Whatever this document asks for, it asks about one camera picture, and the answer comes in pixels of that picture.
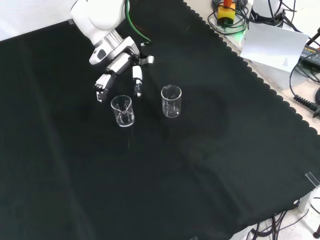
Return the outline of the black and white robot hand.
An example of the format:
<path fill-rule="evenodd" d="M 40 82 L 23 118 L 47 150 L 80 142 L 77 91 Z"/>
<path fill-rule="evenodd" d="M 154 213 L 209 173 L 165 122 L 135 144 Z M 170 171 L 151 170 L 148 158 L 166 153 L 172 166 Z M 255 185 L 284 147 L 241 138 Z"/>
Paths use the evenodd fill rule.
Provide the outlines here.
<path fill-rule="evenodd" d="M 152 55 L 140 56 L 139 49 L 131 37 L 124 40 L 103 39 L 101 44 L 93 51 L 89 62 L 97 65 L 103 61 L 108 62 L 104 73 L 95 82 L 95 92 L 97 101 L 102 103 L 106 100 L 108 92 L 113 83 L 121 73 L 128 67 L 132 67 L 132 79 L 134 81 L 134 95 L 138 98 L 142 96 L 143 73 L 141 66 L 153 64 Z"/>

